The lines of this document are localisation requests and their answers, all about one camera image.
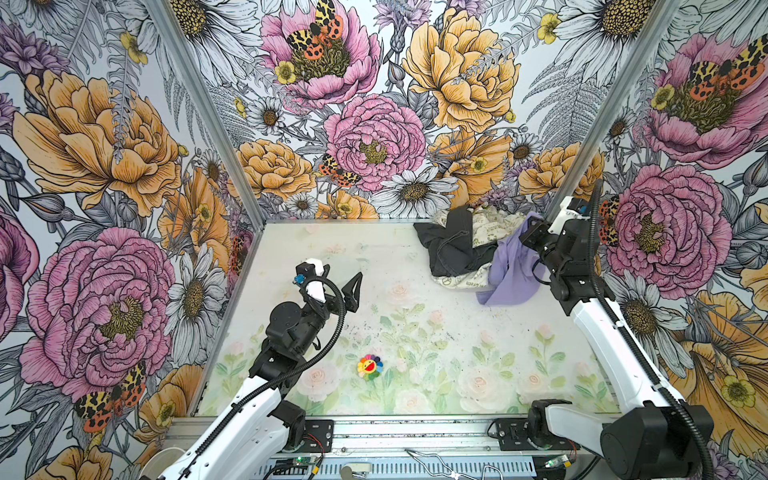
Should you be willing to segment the purple cloth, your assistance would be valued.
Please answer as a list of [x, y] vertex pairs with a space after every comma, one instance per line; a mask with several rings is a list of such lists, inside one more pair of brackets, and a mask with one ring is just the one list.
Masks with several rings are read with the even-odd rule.
[[530, 219], [542, 217], [535, 212], [528, 213], [511, 235], [498, 242], [488, 274], [488, 288], [476, 294], [481, 305], [520, 305], [530, 300], [541, 286], [535, 275], [543, 276], [546, 269], [536, 265], [539, 255], [520, 240], [528, 230]]

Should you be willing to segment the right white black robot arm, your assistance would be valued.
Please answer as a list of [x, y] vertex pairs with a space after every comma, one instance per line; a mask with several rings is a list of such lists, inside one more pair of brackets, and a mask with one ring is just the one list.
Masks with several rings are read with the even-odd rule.
[[530, 219], [521, 242], [548, 271], [551, 293], [586, 337], [620, 413], [590, 414], [566, 400], [536, 400], [528, 440], [540, 448], [558, 441], [584, 447], [620, 479], [712, 479], [712, 417], [663, 377], [596, 272], [598, 213], [597, 199], [568, 196], [553, 221]]

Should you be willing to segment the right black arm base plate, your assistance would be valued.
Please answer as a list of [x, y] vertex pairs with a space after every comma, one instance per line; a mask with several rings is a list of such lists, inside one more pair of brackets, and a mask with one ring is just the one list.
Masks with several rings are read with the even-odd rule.
[[501, 451], [565, 451], [573, 452], [577, 445], [555, 436], [543, 435], [534, 439], [529, 435], [528, 421], [522, 417], [494, 419], [486, 434], [497, 441]]

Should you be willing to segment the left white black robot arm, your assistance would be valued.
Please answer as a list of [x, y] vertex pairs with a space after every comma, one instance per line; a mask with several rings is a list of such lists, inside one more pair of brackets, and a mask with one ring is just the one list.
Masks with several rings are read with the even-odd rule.
[[306, 412], [286, 396], [331, 351], [346, 315], [360, 306], [363, 274], [340, 288], [329, 272], [317, 259], [296, 266], [293, 283], [303, 303], [272, 309], [261, 351], [229, 407], [158, 479], [249, 479], [273, 455], [300, 446]]

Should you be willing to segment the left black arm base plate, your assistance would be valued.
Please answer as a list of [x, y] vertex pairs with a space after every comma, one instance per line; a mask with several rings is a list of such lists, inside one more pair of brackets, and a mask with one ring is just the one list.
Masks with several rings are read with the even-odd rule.
[[299, 420], [289, 429], [284, 452], [329, 453], [332, 450], [335, 422], [328, 419]]

